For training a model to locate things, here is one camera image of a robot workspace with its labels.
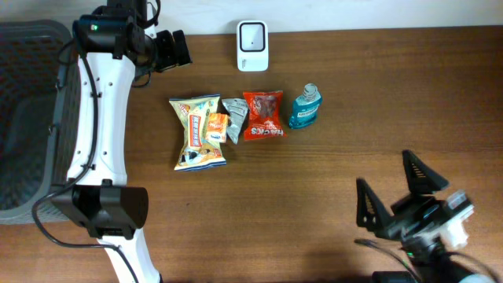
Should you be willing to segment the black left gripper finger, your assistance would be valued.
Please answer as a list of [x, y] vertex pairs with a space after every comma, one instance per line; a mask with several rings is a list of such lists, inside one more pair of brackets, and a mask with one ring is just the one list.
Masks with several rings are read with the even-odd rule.
[[156, 72], [165, 72], [176, 65], [174, 40], [168, 30], [156, 34]]
[[178, 30], [174, 31], [172, 35], [177, 64], [179, 66], [192, 64], [193, 61], [189, 53], [184, 32], [182, 30]]

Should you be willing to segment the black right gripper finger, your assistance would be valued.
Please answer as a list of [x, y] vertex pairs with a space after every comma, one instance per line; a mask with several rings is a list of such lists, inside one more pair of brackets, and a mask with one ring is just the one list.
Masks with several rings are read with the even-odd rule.
[[414, 194], [435, 194], [448, 188], [450, 183], [427, 166], [411, 150], [402, 151], [403, 167], [408, 189]]
[[363, 178], [356, 179], [356, 223], [361, 228], [384, 228], [391, 223], [391, 215]]

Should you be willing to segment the silver foil packet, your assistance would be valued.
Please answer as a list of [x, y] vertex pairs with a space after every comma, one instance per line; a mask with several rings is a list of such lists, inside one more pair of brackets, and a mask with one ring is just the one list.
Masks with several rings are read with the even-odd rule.
[[238, 143], [239, 135], [248, 114], [248, 105], [242, 98], [222, 99], [225, 110], [229, 113], [230, 124], [226, 133], [234, 144]]

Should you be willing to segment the small orange box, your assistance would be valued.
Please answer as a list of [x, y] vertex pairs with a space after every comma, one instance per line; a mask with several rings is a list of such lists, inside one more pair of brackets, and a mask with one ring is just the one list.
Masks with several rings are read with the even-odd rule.
[[205, 138], [210, 142], [225, 143], [229, 116], [222, 113], [211, 113], [207, 119]]

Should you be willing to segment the yellow chip bag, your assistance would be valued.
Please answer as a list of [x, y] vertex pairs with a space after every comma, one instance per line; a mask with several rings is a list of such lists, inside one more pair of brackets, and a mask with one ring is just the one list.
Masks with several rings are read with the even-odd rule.
[[176, 171], [201, 171], [226, 165], [220, 143], [206, 139], [210, 115], [217, 113], [219, 100], [219, 94], [169, 100], [184, 128], [184, 144], [174, 167]]

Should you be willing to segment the red snack bag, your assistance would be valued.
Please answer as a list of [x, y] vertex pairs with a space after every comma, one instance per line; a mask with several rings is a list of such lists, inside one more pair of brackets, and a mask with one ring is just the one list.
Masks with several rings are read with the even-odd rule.
[[248, 127], [244, 131], [246, 141], [286, 137], [279, 117], [283, 91], [243, 92], [248, 105]]

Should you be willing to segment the blue mouthwash bottle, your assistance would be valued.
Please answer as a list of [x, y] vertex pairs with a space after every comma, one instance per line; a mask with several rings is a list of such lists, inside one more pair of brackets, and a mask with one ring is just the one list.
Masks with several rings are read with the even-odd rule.
[[293, 102], [292, 114], [289, 119], [291, 129], [301, 129], [313, 124], [318, 117], [318, 109], [322, 103], [322, 96], [314, 83], [308, 83], [301, 95]]

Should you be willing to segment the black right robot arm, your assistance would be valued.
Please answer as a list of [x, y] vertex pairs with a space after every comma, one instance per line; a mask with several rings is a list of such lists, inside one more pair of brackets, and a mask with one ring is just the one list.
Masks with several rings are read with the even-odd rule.
[[389, 255], [403, 266], [402, 271], [375, 271], [372, 282], [499, 282], [498, 274], [474, 259], [476, 272], [454, 257], [468, 243], [463, 223], [474, 212], [474, 205], [464, 191], [445, 200], [435, 193], [449, 186], [449, 181], [432, 170], [410, 150], [402, 151], [403, 167], [409, 193], [385, 208], [363, 178], [357, 178], [356, 223], [375, 237], [397, 241], [407, 258], [375, 241], [357, 239], [355, 244]]

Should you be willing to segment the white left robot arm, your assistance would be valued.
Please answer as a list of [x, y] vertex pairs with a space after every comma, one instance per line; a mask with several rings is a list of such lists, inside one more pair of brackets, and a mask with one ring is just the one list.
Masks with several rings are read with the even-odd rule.
[[51, 203], [97, 240], [121, 282], [161, 282], [145, 240], [149, 197], [127, 186], [127, 104], [137, 80], [191, 64], [183, 31], [155, 30], [160, 2], [109, 1], [72, 25], [79, 120], [64, 188]]

